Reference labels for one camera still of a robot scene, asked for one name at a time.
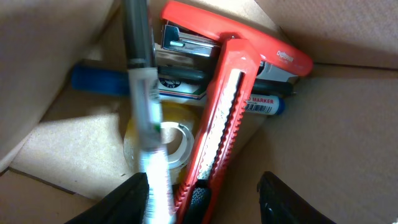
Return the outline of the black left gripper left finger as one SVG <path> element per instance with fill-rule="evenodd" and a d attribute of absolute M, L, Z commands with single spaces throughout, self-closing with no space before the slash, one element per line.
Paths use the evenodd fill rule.
<path fill-rule="evenodd" d="M 67 224 L 142 223 L 149 195 L 147 175 L 139 172 Z"/>

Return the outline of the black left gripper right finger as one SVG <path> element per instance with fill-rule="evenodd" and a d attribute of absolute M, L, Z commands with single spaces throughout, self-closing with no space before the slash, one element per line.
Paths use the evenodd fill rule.
<path fill-rule="evenodd" d="M 262 224 L 335 224 L 271 171 L 257 184 Z"/>

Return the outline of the cardboard box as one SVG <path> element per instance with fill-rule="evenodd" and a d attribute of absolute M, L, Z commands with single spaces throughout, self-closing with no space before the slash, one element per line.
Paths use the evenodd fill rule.
<path fill-rule="evenodd" d="M 397 2 L 193 1 L 308 54 L 286 110 L 247 114 L 213 223 L 259 223 L 269 170 L 337 223 L 397 222 Z M 125 67 L 118 1 L 1 2 L 1 222 L 65 223 L 129 177 L 127 98 L 72 89 Z"/>

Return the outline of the yellow tape roll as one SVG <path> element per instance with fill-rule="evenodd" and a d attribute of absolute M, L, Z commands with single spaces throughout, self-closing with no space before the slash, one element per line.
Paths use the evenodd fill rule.
<path fill-rule="evenodd" d="M 167 146 L 169 174 L 171 184 L 179 184 L 186 174 L 186 166 L 190 162 L 193 136 L 199 125 L 197 115 L 186 105 L 177 103 L 162 103 L 163 122 L 161 124 L 162 143 Z M 124 135 L 124 158 L 132 173 L 139 171 L 138 136 L 135 122 L 129 120 Z"/>

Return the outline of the blue capped white marker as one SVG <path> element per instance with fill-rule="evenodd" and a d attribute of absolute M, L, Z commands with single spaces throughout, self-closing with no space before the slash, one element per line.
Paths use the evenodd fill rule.
<path fill-rule="evenodd" d="M 204 106 L 206 89 L 212 74 L 190 68 L 159 66 L 158 89 L 162 101 Z M 129 78 L 126 72 L 77 65 L 72 70 L 72 87 L 104 95 L 128 96 Z M 284 96 L 293 93 L 287 82 L 256 79 L 247 100 L 250 113 L 277 115 L 285 110 Z"/>

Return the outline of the black capped white marker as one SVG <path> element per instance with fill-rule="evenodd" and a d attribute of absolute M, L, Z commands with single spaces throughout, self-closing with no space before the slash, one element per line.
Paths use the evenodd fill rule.
<path fill-rule="evenodd" d="M 124 41 L 133 120 L 136 162 L 147 175 L 149 194 L 144 223 L 174 223 L 167 149 L 162 143 L 162 105 L 149 8 L 146 0 L 123 0 Z"/>

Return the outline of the red utility knife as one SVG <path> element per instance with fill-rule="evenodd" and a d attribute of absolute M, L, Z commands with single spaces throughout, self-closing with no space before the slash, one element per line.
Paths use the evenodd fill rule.
<path fill-rule="evenodd" d="M 206 90 L 192 160 L 175 196 L 177 223 L 210 222 L 260 63 L 250 41 L 223 44 Z"/>

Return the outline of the red black stapler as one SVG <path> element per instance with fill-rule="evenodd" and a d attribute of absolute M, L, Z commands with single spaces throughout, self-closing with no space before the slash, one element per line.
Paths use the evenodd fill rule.
<path fill-rule="evenodd" d="M 177 1 L 169 1 L 161 18 L 162 48 L 176 52 L 215 57 L 227 40 L 249 42 L 261 57 L 263 68 L 307 76 L 313 69 L 312 59 L 285 42 L 227 17 Z"/>

